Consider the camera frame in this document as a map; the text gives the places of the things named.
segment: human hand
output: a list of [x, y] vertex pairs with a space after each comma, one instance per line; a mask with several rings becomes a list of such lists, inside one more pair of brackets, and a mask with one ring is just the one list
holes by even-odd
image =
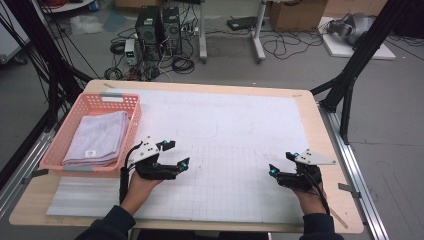
[[[319, 187], [321, 188], [324, 198], [327, 199], [327, 194], [324, 191], [323, 184], [320, 183]], [[293, 190], [294, 194], [297, 196], [300, 202], [300, 207], [305, 215], [313, 213], [326, 213], [324, 205], [321, 202], [319, 195], [315, 190], [310, 190], [309, 192], [302, 192], [299, 190]]]
[[163, 180], [146, 180], [141, 178], [137, 172], [131, 177], [127, 196], [121, 204], [129, 214], [134, 215], [143, 203], [149, 198], [153, 188]]

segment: wooden table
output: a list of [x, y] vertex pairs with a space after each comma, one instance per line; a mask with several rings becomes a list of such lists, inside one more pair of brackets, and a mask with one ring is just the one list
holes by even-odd
[[[253, 87], [232, 87], [193, 84], [122, 82], [93, 80], [85, 91], [104, 92], [109, 88], [144, 89], [174, 92], [221, 93], [293, 98], [302, 119], [303, 128], [311, 149], [332, 159], [337, 159], [332, 143], [324, 126], [316, 102], [309, 91], [291, 89], [270, 89]], [[332, 166], [320, 166], [336, 232], [360, 233], [363, 224], [351, 193], [339, 190], [338, 183], [346, 184], [339, 162]], [[39, 226], [89, 226], [94, 218], [47, 216], [47, 209], [59, 185], [60, 176], [49, 173], [32, 179], [23, 196], [12, 212], [9, 221], [14, 225]], [[213, 231], [262, 231], [301, 232], [302, 226], [290, 224], [197, 222], [172, 220], [137, 220], [136, 228], [192, 229]]]

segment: grid paper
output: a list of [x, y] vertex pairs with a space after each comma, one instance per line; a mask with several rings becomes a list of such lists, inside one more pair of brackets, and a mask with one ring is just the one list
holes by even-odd
[[[293, 99], [113, 92], [141, 97], [136, 142], [147, 136], [176, 141], [174, 149], [161, 153], [161, 164], [190, 157], [188, 171], [156, 187], [136, 218], [302, 223], [296, 196], [268, 174], [269, 163], [293, 172], [285, 152], [303, 152], [308, 146]], [[117, 179], [64, 177], [48, 214], [102, 217], [118, 203], [118, 188]]]

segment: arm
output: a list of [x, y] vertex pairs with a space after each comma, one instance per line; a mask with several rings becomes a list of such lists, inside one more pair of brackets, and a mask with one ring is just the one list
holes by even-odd
[[114, 206], [103, 220], [94, 221], [76, 239], [127, 239], [125, 235], [135, 225], [133, 215], [150, 196], [153, 188], [161, 182], [145, 180], [138, 174], [133, 174], [127, 196], [121, 206]]
[[[327, 198], [322, 183], [320, 188]], [[299, 199], [300, 207], [302, 208], [304, 221], [303, 236], [300, 240], [342, 240], [343, 237], [334, 231], [333, 217], [327, 215], [325, 208], [322, 205], [321, 199], [314, 193], [305, 193], [297, 190], [293, 190]]]

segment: desktop computer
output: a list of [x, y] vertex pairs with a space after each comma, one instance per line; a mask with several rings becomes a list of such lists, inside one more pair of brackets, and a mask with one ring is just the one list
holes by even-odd
[[163, 27], [165, 29], [166, 54], [181, 55], [181, 27], [178, 7], [163, 9]]
[[141, 53], [145, 61], [160, 61], [165, 48], [165, 34], [157, 6], [143, 6], [135, 24]]

